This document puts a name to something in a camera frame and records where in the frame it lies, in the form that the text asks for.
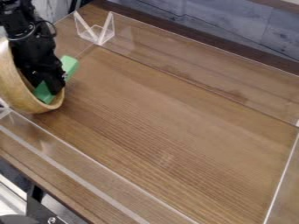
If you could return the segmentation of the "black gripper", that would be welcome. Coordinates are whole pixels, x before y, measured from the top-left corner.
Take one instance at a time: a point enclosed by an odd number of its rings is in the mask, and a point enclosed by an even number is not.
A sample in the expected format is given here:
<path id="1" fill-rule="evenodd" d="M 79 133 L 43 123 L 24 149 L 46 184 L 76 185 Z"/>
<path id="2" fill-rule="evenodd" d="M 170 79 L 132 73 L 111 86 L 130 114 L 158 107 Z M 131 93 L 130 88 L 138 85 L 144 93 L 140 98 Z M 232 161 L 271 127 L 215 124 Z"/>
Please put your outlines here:
<path id="1" fill-rule="evenodd" d="M 22 29 L 8 32 L 14 61 L 23 76 L 36 88 L 44 81 L 52 95 L 66 87 L 62 61 L 55 54 L 55 36 L 50 29 Z"/>

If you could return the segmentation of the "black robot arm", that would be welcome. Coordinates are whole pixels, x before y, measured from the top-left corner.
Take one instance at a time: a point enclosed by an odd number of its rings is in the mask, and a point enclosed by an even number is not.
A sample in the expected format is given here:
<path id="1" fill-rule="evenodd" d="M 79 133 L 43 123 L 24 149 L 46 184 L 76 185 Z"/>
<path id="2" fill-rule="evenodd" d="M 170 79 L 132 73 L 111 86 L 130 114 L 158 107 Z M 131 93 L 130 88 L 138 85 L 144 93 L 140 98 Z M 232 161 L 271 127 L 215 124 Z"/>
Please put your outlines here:
<path id="1" fill-rule="evenodd" d="M 55 54 L 55 25 L 39 15 L 32 0 L 0 0 L 0 26 L 23 76 L 35 87 L 46 82 L 56 95 L 66 87 L 66 72 Z"/>

